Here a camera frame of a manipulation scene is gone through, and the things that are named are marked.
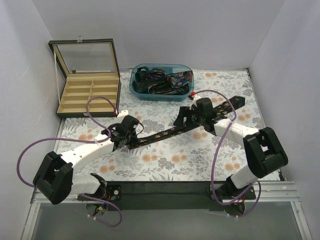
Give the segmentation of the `black gold floral tie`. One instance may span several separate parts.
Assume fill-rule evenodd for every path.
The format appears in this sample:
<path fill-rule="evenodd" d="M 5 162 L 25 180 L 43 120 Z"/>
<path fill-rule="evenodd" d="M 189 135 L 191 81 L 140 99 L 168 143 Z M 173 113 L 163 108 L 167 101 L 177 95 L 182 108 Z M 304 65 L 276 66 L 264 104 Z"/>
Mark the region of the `black gold floral tie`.
<path fill-rule="evenodd" d="M 215 121 L 220 121 L 223 119 L 226 119 L 226 115 L 228 113 L 233 112 L 233 110 L 237 110 L 245 105 L 245 98 L 242 96 L 234 96 L 230 98 L 227 101 L 224 101 L 223 103 L 219 104 L 218 106 L 214 107 L 213 106 L 213 111 L 216 114 L 216 118 L 214 119 Z M 137 138 L 138 143 L 130 143 L 128 145 L 128 148 L 131 149 L 136 149 L 142 146 L 150 145 L 152 143 L 156 143 L 171 137 L 174 137 L 176 135 L 180 135 L 183 133 L 186 133 L 188 131 L 191 131 L 195 128 L 198 128 L 199 126 L 193 126 L 193 127 L 176 127 L 173 126 L 169 129 L 157 132 L 153 135 L 147 136 L 147 137 L 142 137 L 142 138 Z"/>

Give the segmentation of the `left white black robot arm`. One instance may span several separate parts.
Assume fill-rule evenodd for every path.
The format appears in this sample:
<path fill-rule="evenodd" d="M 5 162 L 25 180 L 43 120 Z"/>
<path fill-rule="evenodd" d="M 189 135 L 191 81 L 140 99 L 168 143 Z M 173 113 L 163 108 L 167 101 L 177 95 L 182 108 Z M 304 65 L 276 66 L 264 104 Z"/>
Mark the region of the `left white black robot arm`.
<path fill-rule="evenodd" d="M 70 195 L 84 194 L 95 200 L 105 198 L 107 182 L 97 175 L 78 175 L 77 171 L 103 155 L 138 141 L 136 128 L 140 121 L 131 115 L 103 130 L 92 143 L 82 144 L 62 153 L 49 152 L 34 179 L 34 186 L 54 205 Z"/>

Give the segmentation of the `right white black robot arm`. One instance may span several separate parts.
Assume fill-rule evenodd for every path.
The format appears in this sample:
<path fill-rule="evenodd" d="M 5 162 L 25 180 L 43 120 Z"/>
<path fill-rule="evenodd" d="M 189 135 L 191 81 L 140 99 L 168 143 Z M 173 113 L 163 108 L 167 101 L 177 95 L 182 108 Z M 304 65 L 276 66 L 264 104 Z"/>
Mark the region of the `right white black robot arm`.
<path fill-rule="evenodd" d="M 234 96 L 213 107 L 207 97 L 193 98 L 191 106 L 179 109 L 175 127 L 203 127 L 214 136 L 226 138 L 244 148 L 247 164 L 229 176 L 225 183 L 212 190 L 216 197 L 237 199 L 258 179 L 279 170 L 289 162 L 275 133 L 270 127 L 257 129 L 233 123 L 226 115 L 245 105 L 245 98 Z"/>

